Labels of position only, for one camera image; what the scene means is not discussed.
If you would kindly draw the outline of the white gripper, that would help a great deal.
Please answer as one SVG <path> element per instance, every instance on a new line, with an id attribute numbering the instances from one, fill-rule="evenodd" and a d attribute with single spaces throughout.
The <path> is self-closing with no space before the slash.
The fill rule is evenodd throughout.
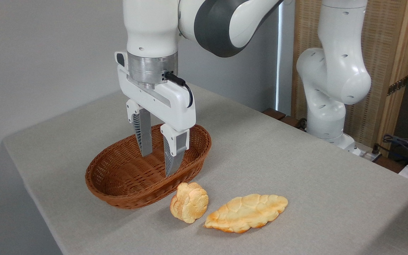
<path id="1" fill-rule="evenodd" d="M 128 121 L 134 127 L 143 157 L 152 147 L 151 113 L 162 120 L 166 176 L 175 174 L 189 149 L 190 128 L 196 123 L 195 104 L 191 93 L 165 74 L 178 73 L 178 53 L 159 58 L 115 52 L 120 89 L 130 100 L 126 102 Z"/>

